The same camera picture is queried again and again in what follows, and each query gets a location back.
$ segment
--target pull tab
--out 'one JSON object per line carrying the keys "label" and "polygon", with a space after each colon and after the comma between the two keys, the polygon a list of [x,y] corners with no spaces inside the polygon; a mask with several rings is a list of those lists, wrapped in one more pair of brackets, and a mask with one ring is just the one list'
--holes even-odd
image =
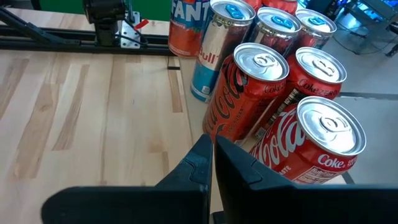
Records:
{"label": "pull tab", "polygon": [[317,58],[317,59],[314,59],[314,60],[312,61],[312,64],[313,64],[313,66],[315,66],[315,68],[317,68],[317,69],[323,71],[323,73],[325,73],[325,74],[328,75],[329,77],[332,77],[332,76],[335,74],[335,72],[336,72],[335,69],[333,69],[333,68],[331,68],[331,67],[328,67],[324,62],[322,62],[322,61],[319,60],[318,58]]}
{"label": "pull tab", "polygon": [[320,26],[320,25],[326,24],[326,22],[323,19],[321,19],[321,18],[319,18],[317,16],[309,18],[308,21],[310,21],[310,23],[312,23],[313,25],[316,25],[316,26]]}
{"label": "pull tab", "polygon": [[271,17],[271,21],[272,21],[272,22],[275,22],[276,24],[278,24],[278,25],[280,25],[280,26],[286,27],[286,28],[288,28],[288,29],[293,28],[293,23],[292,23],[292,21],[287,20],[287,19],[284,19],[284,18],[281,18],[281,17],[279,17],[279,16],[272,16],[272,17]]}
{"label": "pull tab", "polygon": [[277,60],[271,54],[257,54],[253,60],[254,63],[262,67],[272,67],[277,63]]}
{"label": "pull tab", "polygon": [[242,12],[239,10],[238,7],[234,6],[234,5],[226,5],[225,6],[226,11],[229,13],[229,15],[233,18],[233,19],[243,19],[243,14]]}
{"label": "pull tab", "polygon": [[343,118],[329,118],[322,116],[320,118],[320,123],[326,130],[333,133],[351,130],[351,127]]}

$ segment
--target blue pull tab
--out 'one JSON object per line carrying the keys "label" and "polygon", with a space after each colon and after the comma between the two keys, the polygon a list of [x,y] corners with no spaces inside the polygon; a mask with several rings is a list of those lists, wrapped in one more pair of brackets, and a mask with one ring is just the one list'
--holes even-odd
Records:
{"label": "blue pull tab", "polygon": [[272,16],[271,17],[271,21],[275,22],[276,24],[280,25],[280,26],[284,26],[288,29],[291,29],[293,27],[293,23],[290,20],[281,18],[279,16]]}
{"label": "blue pull tab", "polygon": [[238,9],[238,7],[234,5],[226,5],[225,6],[226,11],[230,14],[232,19],[243,19],[243,14],[242,12]]}
{"label": "blue pull tab", "polygon": [[308,21],[310,21],[312,24],[314,24],[316,26],[326,24],[326,22],[323,19],[316,17],[316,16],[309,18]]}

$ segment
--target wooden tabletop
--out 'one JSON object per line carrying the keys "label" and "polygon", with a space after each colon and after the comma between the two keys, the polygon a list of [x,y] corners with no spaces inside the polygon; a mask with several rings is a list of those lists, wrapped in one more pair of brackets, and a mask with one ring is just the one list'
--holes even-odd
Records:
{"label": "wooden tabletop", "polygon": [[[85,16],[10,9],[39,27],[93,30]],[[142,32],[164,34],[168,22]],[[168,71],[167,61],[181,66]],[[155,185],[201,136],[194,59],[0,51],[1,223],[40,223],[76,185]],[[222,210],[213,174],[211,211]],[[343,184],[338,177],[331,182]]]}

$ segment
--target green wall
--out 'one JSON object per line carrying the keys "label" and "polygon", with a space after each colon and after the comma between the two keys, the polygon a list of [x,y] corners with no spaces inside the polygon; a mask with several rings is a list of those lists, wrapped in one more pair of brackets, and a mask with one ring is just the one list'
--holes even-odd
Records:
{"label": "green wall", "polygon": [[[132,1],[133,10],[140,12],[143,19],[170,20],[171,0]],[[40,0],[40,5],[44,11],[84,14],[83,0]]]}

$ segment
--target silver can lid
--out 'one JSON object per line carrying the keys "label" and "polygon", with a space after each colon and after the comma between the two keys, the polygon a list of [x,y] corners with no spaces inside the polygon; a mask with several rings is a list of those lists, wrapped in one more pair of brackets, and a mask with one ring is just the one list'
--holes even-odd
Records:
{"label": "silver can lid", "polygon": [[296,51],[298,64],[311,76],[327,83],[342,83],[347,78],[344,66],[330,54],[313,47]]}
{"label": "silver can lid", "polygon": [[337,30],[337,26],[332,20],[314,10],[299,9],[295,14],[302,25],[308,29],[325,34],[332,34]]}
{"label": "silver can lid", "polygon": [[294,33],[301,29],[300,21],[291,14],[273,7],[262,7],[257,18],[265,26],[280,32]]}
{"label": "silver can lid", "polygon": [[276,82],[289,74],[289,66],[281,54],[262,44],[240,44],[235,48],[234,61],[244,73],[257,80]]}
{"label": "silver can lid", "polygon": [[253,7],[240,0],[211,0],[210,7],[217,15],[232,21],[250,21],[256,15]]}
{"label": "silver can lid", "polygon": [[297,106],[301,128],[315,144],[340,156],[354,156],[366,146],[358,120],[338,103],[319,96],[304,98]]}

